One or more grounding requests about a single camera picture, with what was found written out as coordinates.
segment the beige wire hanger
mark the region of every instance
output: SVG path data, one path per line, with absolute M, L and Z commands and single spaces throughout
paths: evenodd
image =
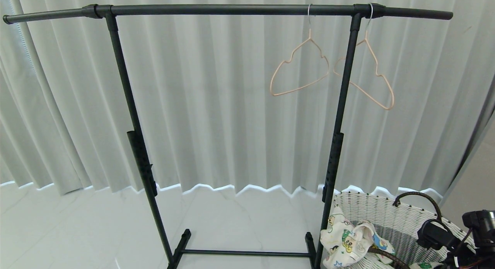
M 373 18 L 373 5 L 371 3 L 369 3 L 369 5 L 371 5 L 371 15 L 370 15 L 370 19 L 368 20 L 368 24 L 366 25 L 366 31 L 364 32 L 364 40 L 362 40 L 361 42 L 359 42 L 357 46 L 363 44 L 363 43 L 366 43 L 366 46 L 368 47 L 371 55 L 373 56 L 373 59 L 375 60 L 375 76 L 377 77 L 381 77 L 383 78 L 383 80 L 385 81 L 385 83 L 387 84 L 387 87 L 389 88 L 389 91 L 390 91 L 390 95 L 391 95 L 391 103 L 390 103 L 390 106 L 389 107 L 385 107 L 384 105 L 382 105 L 381 103 L 379 103 L 377 100 L 375 100 L 375 98 L 373 98 L 371 95 L 369 95 L 366 91 L 364 91 L 361 87 L 359 87 L 357 84 L 350 82 L 350 84 L 352 84 L 353 86 L 357 87 L 357 89 L 359 89 L 362 93 L 364 93 L 366 96 L 368 96 L 368 98 L 370 98 L 371 100 L 373 100 L 373 102 L 375 102 L 377 105 L 379 105 L 380 107 L 382 107 L 383 109 L 389 111 L 391 110 L 393 107 L 394 107 L 394 104 L 395 104 L 395 97 L 394 97 L 394 91 L 392 89 L 392 87 L 390 86 L 390 83 L 389 83 L 389 80 L 387 80 L 387 77 L 385 77 L 385 75 L 382 75 L 382 74 L 378 74 L 378 60 L 375 56 L 375 53 L 373 52 L 373 49 L 371 49 L 371 46 L 370 46 L 370 43 L 368 42 L 368 26 L 370 25 L 370 21 L 371 19 Z M 334 66 L 334 74 L 338 75 L 339 77 L 342 77 L 342 75 L 340 75 L 339 73 L 337 73 L 335 71 L 335 68 L 337 66 L 337 64 L 340 62 L 340 61 L 343 61 L 345 60 L 345 57 L 343 58 L 340 58 L 336 61 L 335 63 L 335 66 Z
M 291 92 L 294 92 L 294 91 L 298 91 L 298 90 L 301 90 L 303 89 L 304 87 L 308 87 L 312 84 L 314 84 L 315 82 L 318 82 L 322 79 L 324 79 L 325 77 L 327 77 L 329 74 L 330 74 L 330 64 L 328 62 L 328 59 L 326 56 L 323 55 L 323 52 L 321 51 L 321 48 L 320 46 L 318 46 L 318 44 L 313 40 L 313 38 L 311 38 L 311 17 L 309 16 L 309 8 L 311 7 L 311 4 L 308 5 L 308 20 L 309 20 L 309 35 L 308 35 L 308 39 L 306 39 L 306 41 L 302 42 L 301 44 L 299 44 L 299 46 L 297 46 L 293 51 L 292 53 L 290 54 L 290 59 L 288 61 L 282 61 L 279 66 L 277 67 L 277 70 L 275 70 L 275 73 L 273 74 L 272 76 L 272 80 L 270 81 L 270 93 L 273 95 L 273 96 L 279 96 L 279 95 L 284 95 L 284 94 L 287 94 L 287 93 L 291 93 Z M 327 62 L 327 67 L 328 67 L 328 70 L 327 70 L 327 73 L 325 75 L 323 75 L 322 77 L 320 77 L 319 79 L 309 83 L 309 84 L 306 84 L 304 86 L 301 86 L 301 87 L 298 87 L 298 88 L 295 88 L 295 89 L 292 89 L 290 91 L 284 91 L 284 92 L 281 92 L 281 93 L 274 93 L 273 92 L 273 81 L 275 80 L 275 76 L 277 75 L 280 67 L 285 64 L 285 63 L 291 63 L 292 62 L 292 59 L 294 58 L 294 53 L 295 51 L 297 51 L 298 49 L 300 49 L 304 44 L 306 44 L 307 42 L 311 42 L 313 43 L 317 48 L 318 50 L 320 51 L 320 58 L 322 59 L 325 59 L 325 61 Z

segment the floor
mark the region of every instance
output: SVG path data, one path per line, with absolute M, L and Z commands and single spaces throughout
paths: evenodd
M 144 192 L 79 190 L 60 197 L 55 187 L 0 188 L 2 269 L 166 268 L 167 260 Z M 189 249 L 306 252 L 321 223 L 321 189 L 180 187 L 156 197 L 172 250 L 191 229 Z M 306 258 L 184 255 L 179 269 L 309 268 Z

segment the pleated curtain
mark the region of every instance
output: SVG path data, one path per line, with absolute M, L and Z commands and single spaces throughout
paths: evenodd
M 495 0 L 2 0 L 2 14 L 97 4 L 381 3 L 454 12 L 451 21 L 373 19 L 369 41 L 394 88 L 385 111 L 350 86 L 337 189 L 382 186 L 444 193 L 469 144 L 493 112 Z M 364 37 L 363 19 L 359 39 Z M 324 182 L 341 78 L 331 73 L 273 97 L 278 64 L 307 38 L 303 16 L 117 17 L 131 86 L 161 188 L 281 184 L 315 191 Z M 311 17 L 331 69 L 345 55 L 350 17 Z M 142 188 L 132 130 L 108 29 L 89 18 L 1 25 L 1 179 L 54 183 L 61 194 L 93 186 Z M 342 72 L 343 62 L 336 66 Z M 388 105 L 364 45 L 351 80 Z M 305 45 L 275 80 L 302 86 L 327 67 Z

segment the basket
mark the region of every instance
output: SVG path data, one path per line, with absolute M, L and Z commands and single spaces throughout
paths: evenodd
M 396 256 L 406 264 L 441 262 L 447 257 L 445 247 L 440 251 L 427 250 L 416 243 L 419 228 L 426 220 L 437 218 L 436 214 L 407 204 L 400 204 L 396 207 L 393 205 L 394 199 L 356 192 L 335 195 L 334 203 L 342 209 L 345 217 L 354 225 L 357 225 L 360 220 L 369 220 L 373 223 L 378 235 L 394 246 Z M 442 221 L 459 239 L 463 239 L 466 235 L 454 223 L 445 218 L 442 218 Z M 471 237 L 468 237 L 466 242 L 471 246 L 474 245 Z M 393 267 L 380 262 L 376 255 L 367 254 L 351 268 L 392 269 Z

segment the hanging rod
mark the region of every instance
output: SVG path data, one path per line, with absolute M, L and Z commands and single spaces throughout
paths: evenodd
M 311 15 L 353 16 L 361 14 L 369 18 L 369 4 L 354 5 L 311 5 Z M 4 15 L 7 24 L 17 22 L 90 17 L 101 19 L 106 15 L 307 15 L 307 5 L 265 5 L 265 4 L 168 4 L 168 5 L 87 5 L 78 9 L 36 12 L 29 14 Z M 411 17 L 422 19 L 452 19 L 452 12 L 393 8 L 373 3 L 373 18 Z

